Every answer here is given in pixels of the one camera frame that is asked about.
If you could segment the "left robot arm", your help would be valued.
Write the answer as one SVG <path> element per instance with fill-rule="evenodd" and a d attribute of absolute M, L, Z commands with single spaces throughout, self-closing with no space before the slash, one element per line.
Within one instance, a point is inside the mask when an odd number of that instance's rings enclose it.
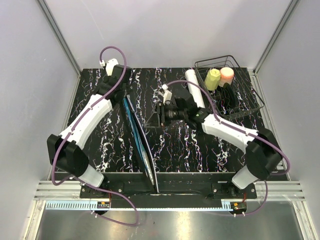
<path fill-rule="evenodd" d="M 59 168 L 80 181 L 91 185 L 90 192 L 97 198 L 108 193 L 105 177 L 89 163 L 84 146 L 98 123 L 129 90 L 132 68 L 116 64 L 106 69 L 106 76 L 76 119 L 59 135 L 47 139 L 49 161 L 52 168 Z"/>

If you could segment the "white shuttlecock tube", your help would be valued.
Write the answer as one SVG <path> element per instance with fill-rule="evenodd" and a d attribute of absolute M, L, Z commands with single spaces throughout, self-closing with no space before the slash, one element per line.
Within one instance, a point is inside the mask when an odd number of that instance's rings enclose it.
<path fill-rule="evenodd" d="M 199 83 L 196 77 L 196 72 L 189 69 L 185 72 L 185 79 L 187 81 L 188 90 L 191 93 L 196 105 L 200 108 L 205 108 L 205 103 L 202 97 L 202 92 L 199 89 Z"/>

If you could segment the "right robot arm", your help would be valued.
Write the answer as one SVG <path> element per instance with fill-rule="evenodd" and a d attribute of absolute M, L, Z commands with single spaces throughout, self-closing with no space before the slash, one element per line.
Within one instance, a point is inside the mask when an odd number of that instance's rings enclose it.
<path fill-rule="evenodd" d="M 197 106 L 192 97 L 158 102 L 145 126 L 166 127 L 173 121 L 184 121 L 191 129 L 218 137 L 243 151 L 245 165 L 227 185 L 228 195 L 232 198 L 239 198 L 255 181 L 266 180 L 283 159 L 278 142 L 269 129 L 254 130 L 226 121 L 207 108 Z"/>

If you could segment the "blue racket bag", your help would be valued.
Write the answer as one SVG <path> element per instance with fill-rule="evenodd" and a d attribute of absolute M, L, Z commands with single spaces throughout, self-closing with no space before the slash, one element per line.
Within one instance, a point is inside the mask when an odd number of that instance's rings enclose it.
<path fill-rule="evenodd" d="M 153 187 L 155 193 L 159 193 L 159 184 L 156 174 L 155 162 L 147 140 L 144 128 L 138 118 L 135 106 L 130 96 L 123 99 L 123 106 L 128 117 L 129 125 L 132 130 L 135 149 L 137 150 L 137 161 L 140 171 L 143 173 L 148 185 Z"/>

